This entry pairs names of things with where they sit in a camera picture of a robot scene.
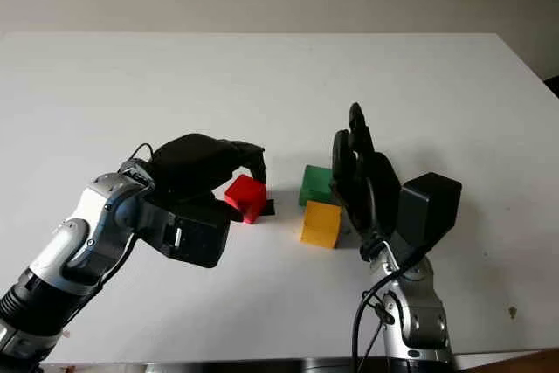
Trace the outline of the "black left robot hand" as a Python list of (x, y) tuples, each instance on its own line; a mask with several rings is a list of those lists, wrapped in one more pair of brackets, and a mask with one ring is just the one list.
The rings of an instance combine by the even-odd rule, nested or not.
[[(252, 222), (270, 210), (266, 198), (265, 149), (242, 141), (187, 134), (156, 150), (149, 163), (154, 178), (152, 202), (169, 210), (215, 211), (231, 221)], [(215, 198), (213, 190), (245, 168), (260, 186), (232, 203)]]

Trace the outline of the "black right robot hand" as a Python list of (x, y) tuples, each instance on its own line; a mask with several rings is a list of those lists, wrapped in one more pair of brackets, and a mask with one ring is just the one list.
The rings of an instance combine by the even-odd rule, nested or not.
[(330, 188), (361, 240), (361, 258), (374, 259), (396, 229), (401, 183), (388, 157), (375, 150), (356, 102), (349, 109), (349, 128), (335, 134)]

